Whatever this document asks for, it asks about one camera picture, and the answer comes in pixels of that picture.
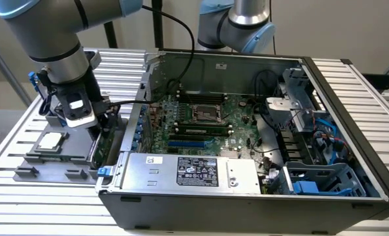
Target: circuit board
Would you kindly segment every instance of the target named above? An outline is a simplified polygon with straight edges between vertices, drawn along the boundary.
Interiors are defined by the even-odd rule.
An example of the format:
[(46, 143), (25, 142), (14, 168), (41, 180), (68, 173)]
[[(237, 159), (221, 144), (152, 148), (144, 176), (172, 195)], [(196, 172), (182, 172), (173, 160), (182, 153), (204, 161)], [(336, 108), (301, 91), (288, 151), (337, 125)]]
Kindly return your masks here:
[[(253, 104), (248, 103), (248, 98), (241, 95), (226, 95), (220, 105), (205, 105), (181, 103), (169, 96), (160, 103), (161, 109), (157, 110), (158, 114), (156, 116), (160, 117), (161, 124), (154, 128), (153, 153), (252, 158), (258, 165), (262, 157), (258, 153), (252, 152), (249, 147), (258, 140), (260, 134), (257, 122), (253, 119)], [(174, 125), (177, 121), (180, 125), (216, 123), (225, 127), (229, 126), (232, 131), (228, 135), (225, 135), (225, 131), (220, 134), (221, 136), (205, 136), (204, 147), (170, 147), (169, 144), (173, 143), (170, 137), (176, 134)], [(224, 128), (210, 129), (217, 132)]]

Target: warning label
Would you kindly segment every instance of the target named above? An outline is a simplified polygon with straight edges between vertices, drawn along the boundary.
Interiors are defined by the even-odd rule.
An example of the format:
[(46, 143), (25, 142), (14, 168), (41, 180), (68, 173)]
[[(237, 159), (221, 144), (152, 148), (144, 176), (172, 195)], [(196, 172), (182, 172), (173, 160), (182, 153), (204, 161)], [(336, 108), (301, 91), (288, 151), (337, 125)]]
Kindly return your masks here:
[(218, 187), (218, 167), (214, 158), (178, 157), (177, 184)]

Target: power supply label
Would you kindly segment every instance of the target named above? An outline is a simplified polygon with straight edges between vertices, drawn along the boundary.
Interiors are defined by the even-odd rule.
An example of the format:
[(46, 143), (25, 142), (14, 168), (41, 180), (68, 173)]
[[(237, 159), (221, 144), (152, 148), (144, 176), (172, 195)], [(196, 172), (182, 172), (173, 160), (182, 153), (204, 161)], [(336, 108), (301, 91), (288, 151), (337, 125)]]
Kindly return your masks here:
[(216, 158), (178, 157), (177, 184), (182, 186), (218, 187)]

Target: black pole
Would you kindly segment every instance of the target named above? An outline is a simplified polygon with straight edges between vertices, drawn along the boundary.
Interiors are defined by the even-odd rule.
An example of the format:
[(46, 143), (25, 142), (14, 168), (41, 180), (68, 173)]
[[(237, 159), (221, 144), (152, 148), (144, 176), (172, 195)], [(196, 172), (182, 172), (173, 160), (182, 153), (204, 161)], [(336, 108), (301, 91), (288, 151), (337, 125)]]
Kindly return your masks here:
[[(153, 9), (162, 11), (162, 0), (152, 0)], [(156, 48), (164, 48), (162, 16), (153, 12)]]
[(104, 31), (105, 31), (105, 36), (108, 38), (109, 48), (118, 48), (114, 27), (113, 27), (113, 21), (106, 22), (104, 24)]

